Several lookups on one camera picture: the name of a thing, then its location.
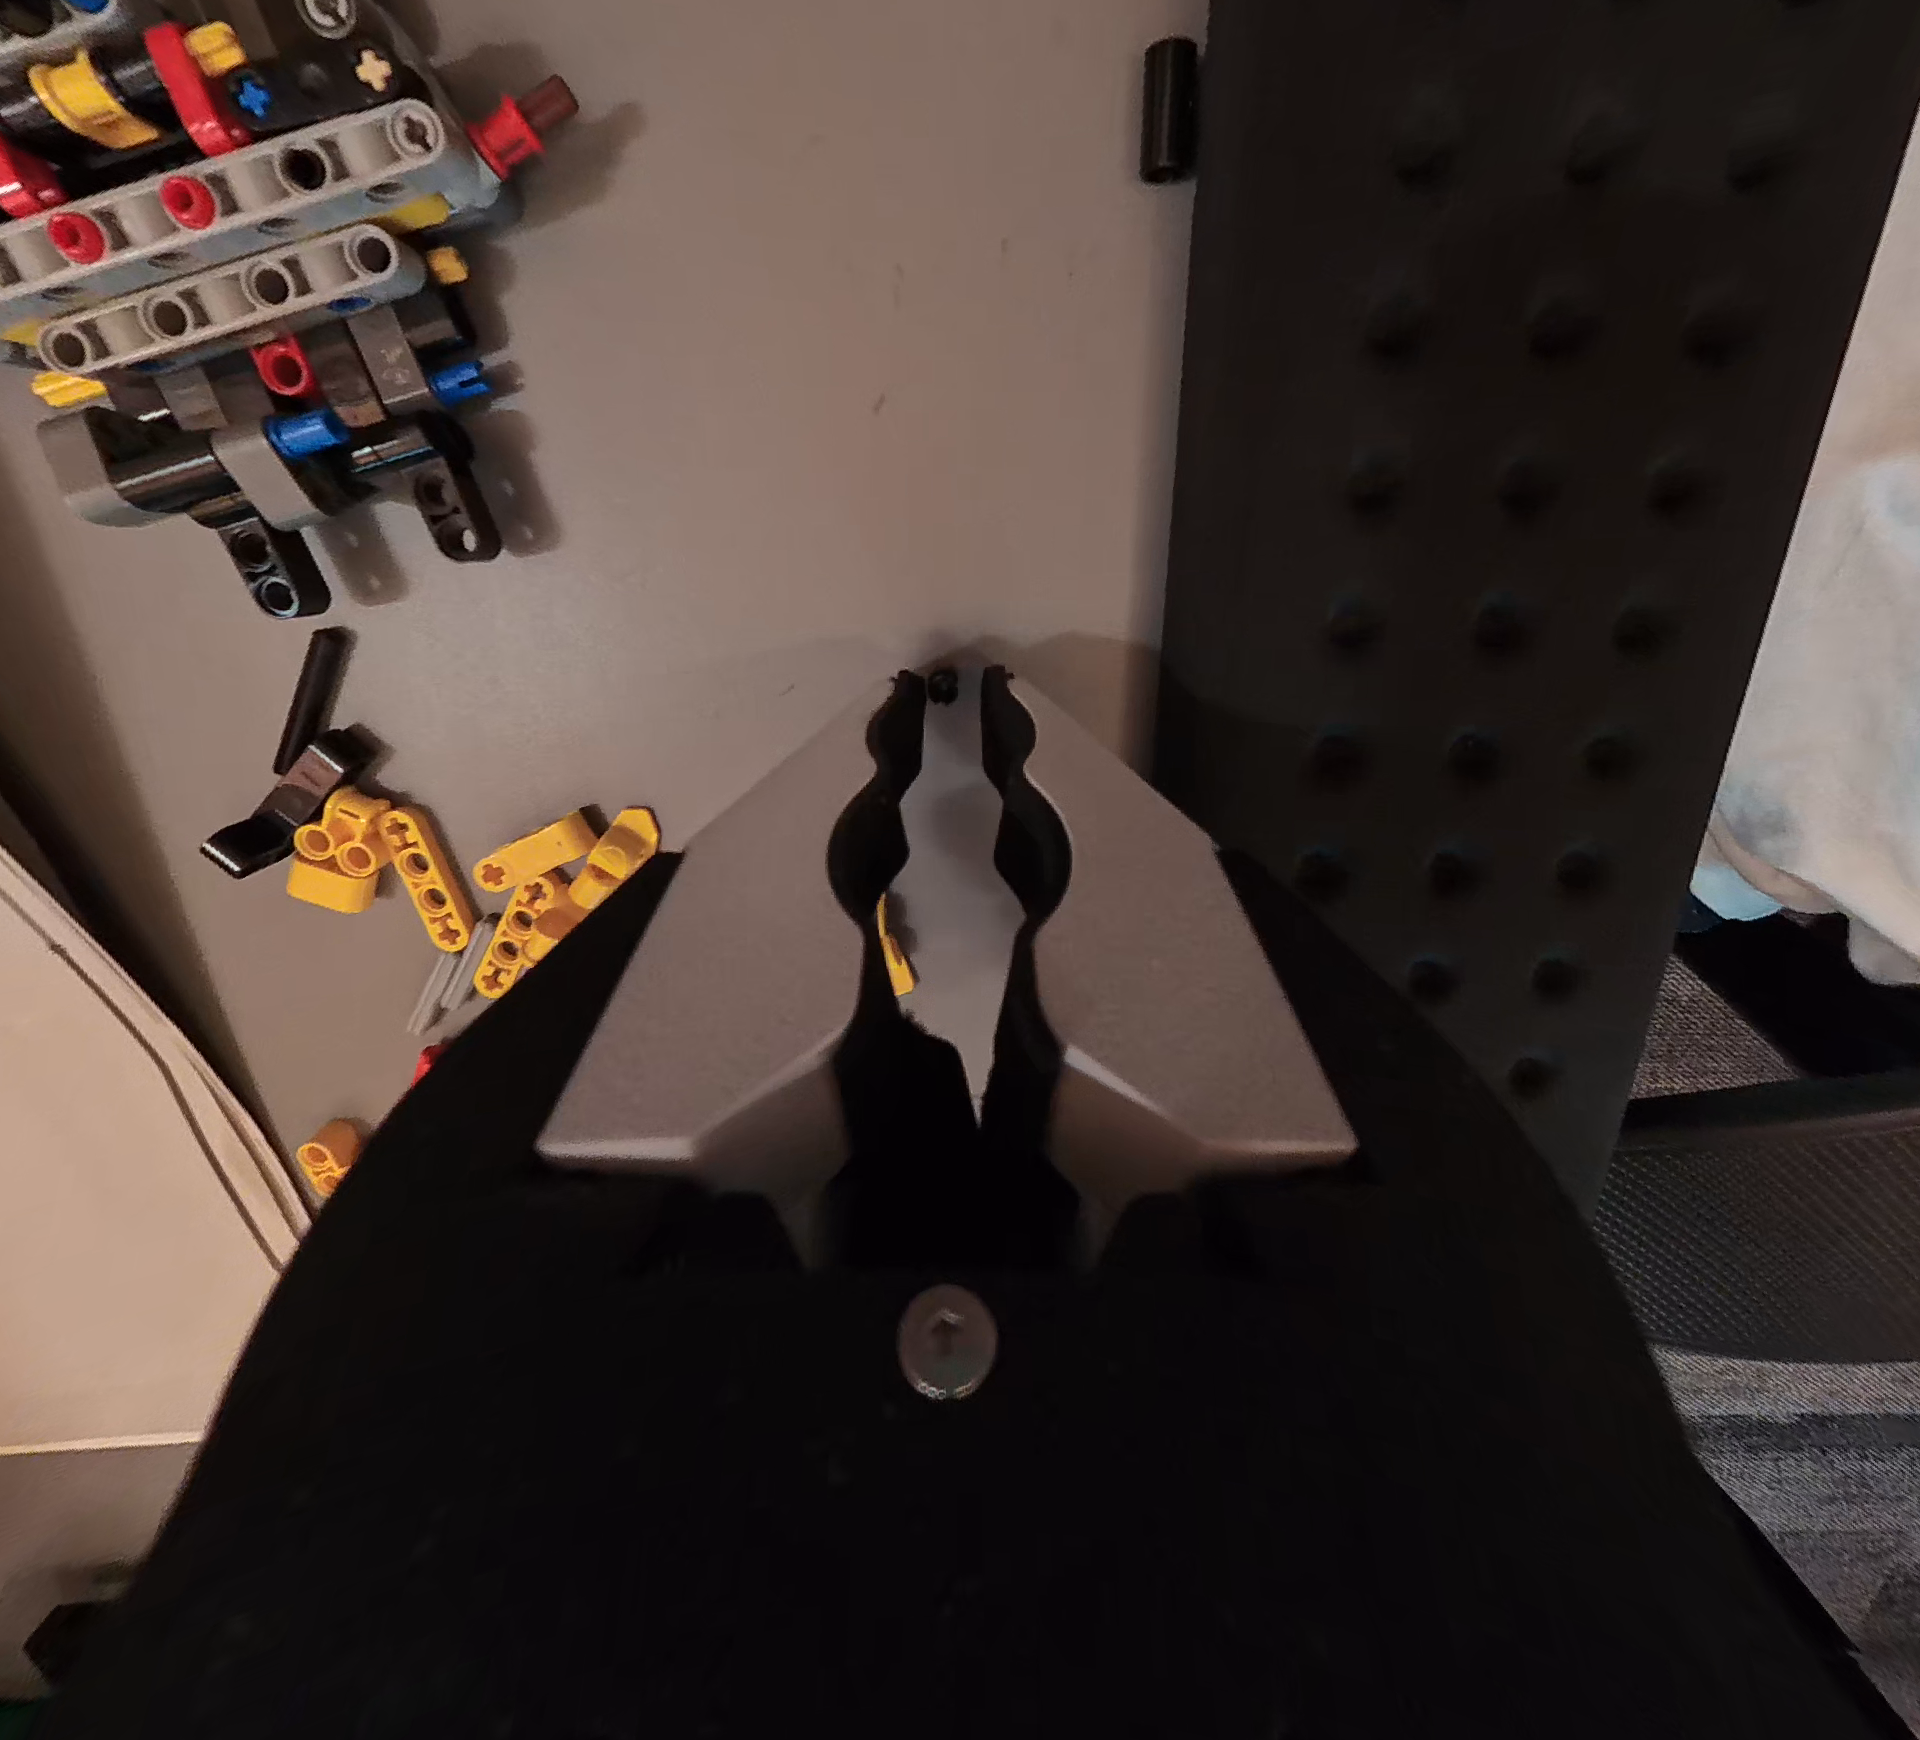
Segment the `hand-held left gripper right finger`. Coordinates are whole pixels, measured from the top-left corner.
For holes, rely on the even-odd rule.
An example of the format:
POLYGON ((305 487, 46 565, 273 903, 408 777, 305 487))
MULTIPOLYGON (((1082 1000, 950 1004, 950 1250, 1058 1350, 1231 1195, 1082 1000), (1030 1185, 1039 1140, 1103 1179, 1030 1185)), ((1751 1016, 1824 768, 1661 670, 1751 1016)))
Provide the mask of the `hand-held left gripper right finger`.
POLYGON ((980 1131, 1041 1246, 1142 1196, 1334 1171, 1357 1138, 1207 833, 1006 665, 980 675, 997 876, 1018 900, 980 1131))

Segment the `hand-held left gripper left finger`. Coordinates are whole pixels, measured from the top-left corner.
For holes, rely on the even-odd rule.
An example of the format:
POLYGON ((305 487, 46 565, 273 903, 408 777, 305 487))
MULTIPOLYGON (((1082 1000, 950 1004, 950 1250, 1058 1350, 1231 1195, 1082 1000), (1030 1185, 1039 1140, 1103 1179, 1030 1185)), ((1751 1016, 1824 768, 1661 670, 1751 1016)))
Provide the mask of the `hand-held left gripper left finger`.
POLYGON ((883 677, 681 853, 538 1153, 768 1203, 805 1256, 850 1167, 949 1167, 973 1140, 958 1052, 886 962, 922 768, 926 677, 883 677))

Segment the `grey lego car chassis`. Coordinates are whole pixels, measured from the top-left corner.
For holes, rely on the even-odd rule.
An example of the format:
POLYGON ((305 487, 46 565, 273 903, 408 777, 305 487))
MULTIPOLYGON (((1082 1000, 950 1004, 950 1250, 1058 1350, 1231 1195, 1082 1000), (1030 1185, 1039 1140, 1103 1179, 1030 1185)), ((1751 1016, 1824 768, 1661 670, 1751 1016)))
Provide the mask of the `grey lego car chassis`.
POLYGON ((212 534, 271 619, 377 499, 490 562, 465 243, 575 116, 459 110, 384 0, 2 0, 2 366, 67 511, 212 534))

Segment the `pile of yellow lego pieces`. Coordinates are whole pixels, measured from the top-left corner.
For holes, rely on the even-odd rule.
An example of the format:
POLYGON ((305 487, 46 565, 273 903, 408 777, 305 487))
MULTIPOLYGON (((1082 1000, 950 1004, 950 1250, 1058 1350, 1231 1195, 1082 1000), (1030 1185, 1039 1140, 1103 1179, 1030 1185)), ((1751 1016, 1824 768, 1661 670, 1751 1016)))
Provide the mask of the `pile of yellow lego pieces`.
MULTIPOLYGON (((394 846, 384 842, 398 831, 393 802, 352 787, 326 795, 318 818, 294 831, 287 891, 325 912, 366 912, 384 867, 394 864, 394 846)), ((298 1145, 298 1171, 317 1196, 329 1196, 363 1145, 352 1119, 334 1119, 311 1130, 298 1145)))

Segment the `black curved lego liftarm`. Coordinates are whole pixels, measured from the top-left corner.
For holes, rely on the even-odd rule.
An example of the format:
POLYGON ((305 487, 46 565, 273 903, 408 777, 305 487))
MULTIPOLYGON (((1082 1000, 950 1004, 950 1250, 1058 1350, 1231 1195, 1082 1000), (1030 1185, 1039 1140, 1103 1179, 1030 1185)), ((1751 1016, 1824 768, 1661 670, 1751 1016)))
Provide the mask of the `black curved lego liftarm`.
POLYGON ((253 808, 201 842, 201 855, 229 877, 286 860, 295 831, 322 818, 325 802, 358 783, 376 757, 376 742, 362 729, 325 729, 290 761, 277 785, 253 808))

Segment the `black lego axle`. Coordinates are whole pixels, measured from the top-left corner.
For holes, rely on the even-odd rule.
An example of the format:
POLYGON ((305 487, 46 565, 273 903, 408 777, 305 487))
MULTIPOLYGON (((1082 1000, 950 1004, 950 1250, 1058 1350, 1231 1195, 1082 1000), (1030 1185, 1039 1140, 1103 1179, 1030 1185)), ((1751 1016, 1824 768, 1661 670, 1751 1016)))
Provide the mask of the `black lego axle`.
POLYGON ((349 650, 352 633, 346 626, 318 626, 307 634, 298 677, 273 751, 277 777, 290 777, 290 768, 307 746, 326 730, 349 650))

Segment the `lego instruction booklet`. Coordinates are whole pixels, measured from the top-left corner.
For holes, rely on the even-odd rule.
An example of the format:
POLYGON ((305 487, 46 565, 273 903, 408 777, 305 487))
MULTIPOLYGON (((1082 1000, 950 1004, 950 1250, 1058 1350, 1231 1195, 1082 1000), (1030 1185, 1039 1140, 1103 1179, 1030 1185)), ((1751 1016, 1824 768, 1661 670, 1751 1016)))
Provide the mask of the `lego instruction booklet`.
POLYGON ((2 1453, 202 1438, 311 1210, 188 1035, 2 853, 2 1453))

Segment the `grey mesh chair seat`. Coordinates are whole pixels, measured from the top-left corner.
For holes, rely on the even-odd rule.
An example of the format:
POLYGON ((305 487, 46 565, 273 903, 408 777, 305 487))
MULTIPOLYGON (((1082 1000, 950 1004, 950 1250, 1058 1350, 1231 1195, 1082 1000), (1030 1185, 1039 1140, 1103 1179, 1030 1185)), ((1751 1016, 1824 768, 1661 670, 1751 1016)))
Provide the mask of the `grey mesh chair seat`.
POLYGON ((1918 1363, 1918 989, 1836 915, 1679 931, 1596 1232, 1655 1343, 1918 1363))

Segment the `person's white shirt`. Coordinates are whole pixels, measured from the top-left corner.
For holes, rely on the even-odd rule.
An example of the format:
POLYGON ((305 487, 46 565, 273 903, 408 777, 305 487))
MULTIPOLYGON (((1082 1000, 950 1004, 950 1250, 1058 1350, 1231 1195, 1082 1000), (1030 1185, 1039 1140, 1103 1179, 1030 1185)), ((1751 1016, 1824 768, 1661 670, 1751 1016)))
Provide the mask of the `person's white shirt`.
POLYGON ((1918 137, 1838 372, 1690 891, 1840 915, 1853 965, 1918 983, 1918 137))

